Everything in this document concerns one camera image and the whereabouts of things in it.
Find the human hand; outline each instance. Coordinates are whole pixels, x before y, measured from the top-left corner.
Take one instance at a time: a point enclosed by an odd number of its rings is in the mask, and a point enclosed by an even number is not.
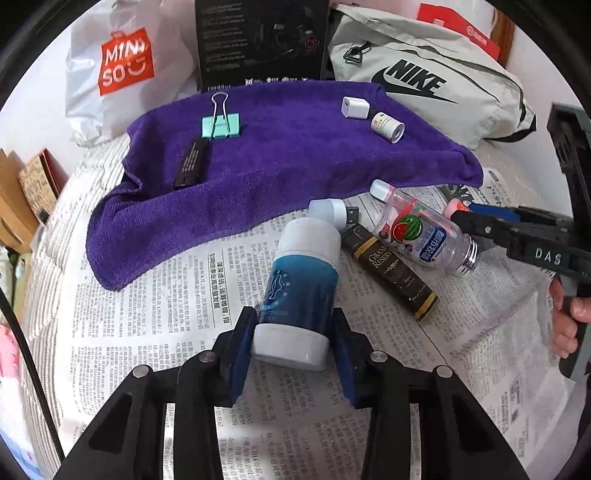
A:
[[[554,300],[552,313],[552,351],[561,358],[567,358],[574,353],[579,345],[575,338],[577,324],[573,319],[582,323],[591,323],[591,298],[573,299],[570,303],[570,313],[562,312],[564,306],[564,288],[556,275],[550,284],[550,296]]]

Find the product box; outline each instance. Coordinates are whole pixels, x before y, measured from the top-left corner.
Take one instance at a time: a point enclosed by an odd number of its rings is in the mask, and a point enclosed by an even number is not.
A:
[[[196,0],[200,87],[319,79],[328,0]]]
[[[53,213],[67,177],[51,154],[44,150],[18,173],[18,181],[37,219],[45,223]]]
[[[501,49],[490,38],[478,30],[455,10],[438,5],[421,4],[418,9],[417,20],[440,25],[469,38],[495,60],[499,58]]]
[[[15,155],[0,150],[0,241],[21,254],[30,252],[29,244],[39,226],[18,182],[22,164]]]

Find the metal clip handle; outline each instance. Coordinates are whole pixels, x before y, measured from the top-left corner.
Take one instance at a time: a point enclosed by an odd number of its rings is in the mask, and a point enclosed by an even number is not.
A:
[[[209,134],[209,139],[213,138],[213,132],[216,129],[216,121],[217,121],[217,102],[215,100],[217,95],[225,95],[225,98],[222,102],[222,111],[223,111],[223,119],[226,122],[226,128],[228,129],[228,135],[230,135],[230,122],[228,121],[228,114],[226,113],[226,100],[228,99],[228,94],[226,92],[216,92],[212,95],[212,103],[213,103],[213,122],[212,122],[212,132]]]

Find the nike logo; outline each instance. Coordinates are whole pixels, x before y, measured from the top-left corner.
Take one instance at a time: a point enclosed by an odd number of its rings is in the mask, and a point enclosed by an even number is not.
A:
[[[391,83],[386,79],[386,76],[393,77],[409,86]],[[379,83],[389,93],[415,95],[433,98],[435,100],[443,100],[444,102],[457,103],[453,100],[437,96],[433,92],[433,90],[436,90],[444,83],[447,83],[447,80],[444,80],[434,73],[406,60],[400,60],[396,65],[393,65],[390,68],[385,68],[376,72],[371,81],[372,83]]]

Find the black usb drive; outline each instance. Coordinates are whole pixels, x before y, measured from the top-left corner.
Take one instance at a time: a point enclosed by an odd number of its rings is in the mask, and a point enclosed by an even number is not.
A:
[[[198,138],[191,143],[181,164],[181,169],[174,179],[174,190],[192,187],[201,183],[201,170],[208,148],[209,139],[207,138]]]

